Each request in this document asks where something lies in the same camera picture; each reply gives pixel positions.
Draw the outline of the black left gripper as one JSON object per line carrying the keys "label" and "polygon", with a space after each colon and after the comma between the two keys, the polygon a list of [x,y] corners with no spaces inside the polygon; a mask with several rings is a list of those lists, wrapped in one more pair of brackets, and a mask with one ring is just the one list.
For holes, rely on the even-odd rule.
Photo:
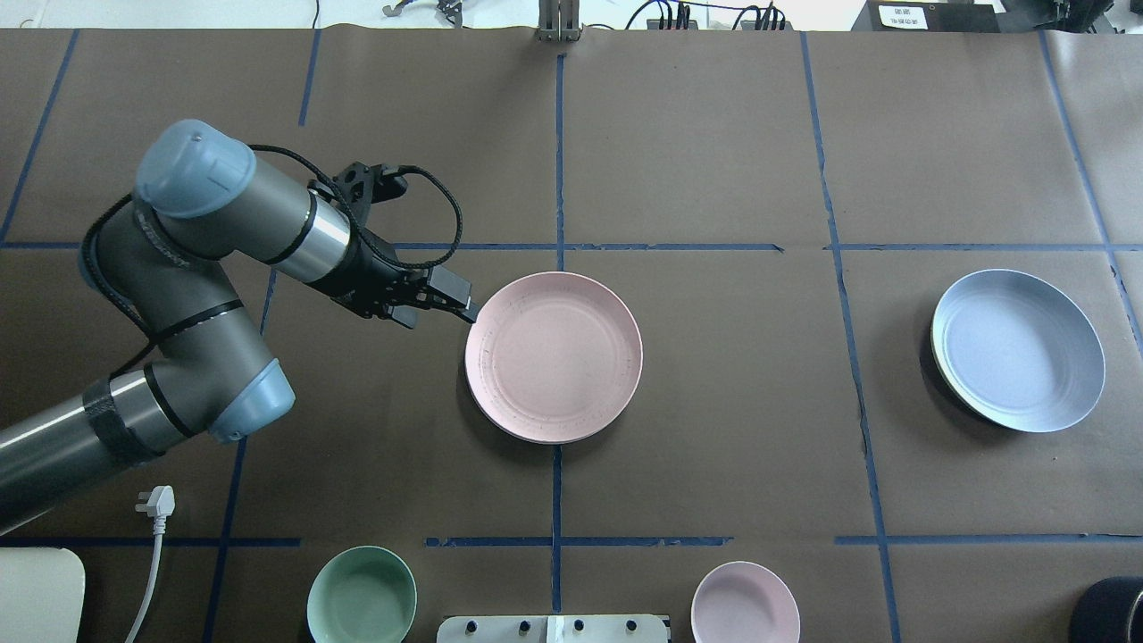
{"label": "black left gripper", "polygon": [[352,232],[346,256],[326,274],[326,296],[360,318],[392,319],[411,329],[418,310],[440,310],[474,324],[481,305],[472,286],[443,267],[397,267],[395,248],[368,230]]}

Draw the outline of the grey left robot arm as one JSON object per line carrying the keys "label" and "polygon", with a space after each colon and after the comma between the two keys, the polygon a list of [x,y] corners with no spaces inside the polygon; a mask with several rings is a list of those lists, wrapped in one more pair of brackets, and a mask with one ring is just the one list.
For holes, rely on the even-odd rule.
{"label": "grey left robot arm", "polygon": [[70,497],[207,434],[235,443],[288,413],[296,395],[221,267],[242,254],[363,319],[411,329],[419,310],[473,324],[472,286],[445,254],[403,262],[367,227],[371,207],[400,198],[415,164],[362,164],[329,175],[297,152],[246,144],[203,121],[173,123],[139,160],[134,187],[80,244],[89,286],[146,337],[125,365],[64,403],[3,429],[3,532]]}

